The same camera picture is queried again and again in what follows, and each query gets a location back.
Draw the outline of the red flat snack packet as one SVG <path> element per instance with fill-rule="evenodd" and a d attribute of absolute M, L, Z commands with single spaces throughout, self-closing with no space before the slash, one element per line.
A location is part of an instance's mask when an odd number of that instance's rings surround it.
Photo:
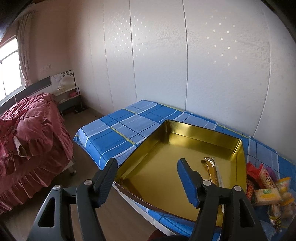
<path fill-rule="evenodd" d="M 256 189 L 265 189 L 259 176 L 259 170 L 250 162 L 246 164 L 246 173 L 248 180 L 254 184 Z"/>

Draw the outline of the pink curtain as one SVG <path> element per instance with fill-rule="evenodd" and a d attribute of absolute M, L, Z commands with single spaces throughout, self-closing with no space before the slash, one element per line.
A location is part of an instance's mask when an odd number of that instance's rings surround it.
<path fill-rule="evenodd" d="M 30 33 L 34 11 L 23 15 L 18 21 L 16 39 L 18 41 L 18 58 L 25 87 L 32 84 L 30 77 Z"/>

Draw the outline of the gold stick packet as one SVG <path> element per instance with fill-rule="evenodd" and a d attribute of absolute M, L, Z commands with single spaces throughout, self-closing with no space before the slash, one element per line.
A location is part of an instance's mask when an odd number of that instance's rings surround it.
<path fill-rule="evenodd" d="M 220 175 L 219 169 L 214 159 L 210 157 L 205 157 L 204 161 L 207 166 L 210 181 L 218 187 L 224 187 L 222 176 Z"/>

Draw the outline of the blue plaid bed sheet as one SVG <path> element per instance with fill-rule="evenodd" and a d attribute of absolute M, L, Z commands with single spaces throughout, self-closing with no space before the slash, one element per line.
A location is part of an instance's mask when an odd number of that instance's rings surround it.
<path fill-rule="evenodd" d="M 252 163 L 256 168 L 259 168 L 260 164 L 265 168 L 271 168 L 277 178 L 292 178 L 289 191 L 295 198 L 295 164 L 282 157 L 276 150 L 213 120 L 160 103 L 141 100 L 129 105 L 79 128 L 73 140 L 92 158 L 100 170 L 110 158 L 115 158 L 120 167 L 132 152 L 167 120 L 206 128 L 240 139 L 246 163 Z M 121 192 L 115 184 L 113 186 L 130 206 L 157 229 L 160 228 L 160 231 L 187 237 L 192 233 L 194 224 L 191 221 L 146 207 Z"/>

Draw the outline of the green cracker packet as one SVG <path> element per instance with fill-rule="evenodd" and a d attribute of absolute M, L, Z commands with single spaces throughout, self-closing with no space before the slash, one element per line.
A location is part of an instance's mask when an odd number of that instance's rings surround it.
<path fill-rule="evenodd" d="M 281 202 L 282 198 L 278 189 L 257 189 L 254 190 L 254 206 L 272 205 Z"/>

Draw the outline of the gold lined dark gift box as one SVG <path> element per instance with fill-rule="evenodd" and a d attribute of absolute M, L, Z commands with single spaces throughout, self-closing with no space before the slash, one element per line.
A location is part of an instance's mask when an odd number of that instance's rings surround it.
<path fill-rule="evenodd" d="M 191 222 L 199 213 L 191 171 L 220 187 L 246 190 L 242 141 L 207 128 L 166 120 L 119 166 L 114 182 L 142 206 Z"/>

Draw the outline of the red quilted bed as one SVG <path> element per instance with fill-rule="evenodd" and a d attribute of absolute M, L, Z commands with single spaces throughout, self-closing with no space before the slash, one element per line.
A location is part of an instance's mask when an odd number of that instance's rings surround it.
<path fill-rule="evenodd" d="M 54 96 L 24 98 L 1 115 L 1 213 L 51 184 L 73 157 Z"/>

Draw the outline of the orange edged clear snack bag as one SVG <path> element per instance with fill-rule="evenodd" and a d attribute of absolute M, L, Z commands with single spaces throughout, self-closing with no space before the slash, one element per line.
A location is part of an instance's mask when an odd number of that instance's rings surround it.
<path fill-rule="evenodd" d="M 295 198 L 290 189 L 290 177 L 279 179 L 275 185 L 280 194 L 280 201 L 272 204 L 268 209 L 268 216 L 276 232 L 281 232 L 282 219 L 289 219 L 295 216 Z"/>

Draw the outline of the red white biscuit packet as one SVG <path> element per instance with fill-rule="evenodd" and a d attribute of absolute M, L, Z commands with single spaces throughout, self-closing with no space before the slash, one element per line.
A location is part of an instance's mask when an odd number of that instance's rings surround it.
<path fill-rule="evenodd" d="M 277 188 L 267 169 L 262 164 L 259 166 L 259 178 L 262 184 L 264 185 L 265 189 Z"/>

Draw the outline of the white bedside table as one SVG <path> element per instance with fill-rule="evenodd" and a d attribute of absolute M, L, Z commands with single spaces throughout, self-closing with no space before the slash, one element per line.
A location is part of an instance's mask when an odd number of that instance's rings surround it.
<path fill-rule="evenodd" d="M 67 111 L 79 111 L 82 106 L 80 90 L 76 84 L 74 71 L 67 70 L 50 77 L 53 95 L 58 109 L 63 115 Z"/>

